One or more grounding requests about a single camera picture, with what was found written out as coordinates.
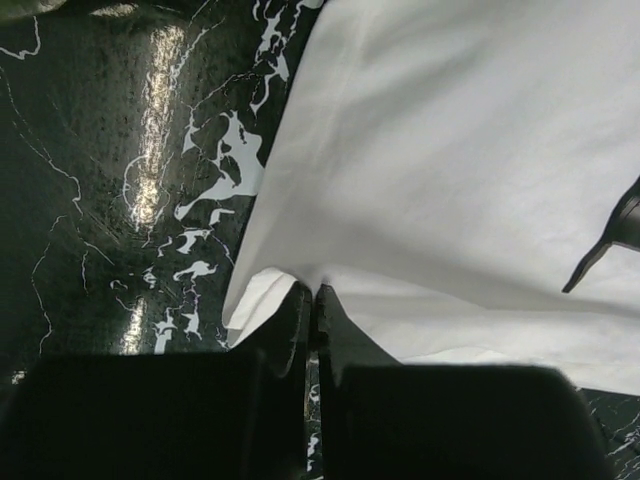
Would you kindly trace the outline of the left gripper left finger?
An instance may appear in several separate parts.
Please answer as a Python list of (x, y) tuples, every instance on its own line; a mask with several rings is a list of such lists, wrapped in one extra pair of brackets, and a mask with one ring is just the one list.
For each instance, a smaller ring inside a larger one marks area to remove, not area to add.
[(1, 419), (5, 479), (297, 479), (310, 294), (225, 353), (51, 357)]

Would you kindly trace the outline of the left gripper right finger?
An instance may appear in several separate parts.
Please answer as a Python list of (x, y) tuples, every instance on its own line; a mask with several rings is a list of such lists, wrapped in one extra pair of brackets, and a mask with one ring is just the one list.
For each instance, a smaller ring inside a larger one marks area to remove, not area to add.
[(328, 479), (610, 479), (602, 437), (558, 371), (403, 365), (316, 297)]

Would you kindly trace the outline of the white printed t shirt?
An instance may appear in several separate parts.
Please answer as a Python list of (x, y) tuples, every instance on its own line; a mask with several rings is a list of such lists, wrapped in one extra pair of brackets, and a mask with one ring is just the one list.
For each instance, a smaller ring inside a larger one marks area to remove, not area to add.
[(639, 246), (576, 269), (638, 177), (637, 2), (329, 1), (236, 260), (228, 341), (294, 282), (326, 285), (401, 362), (545, 365), (635, 395)]

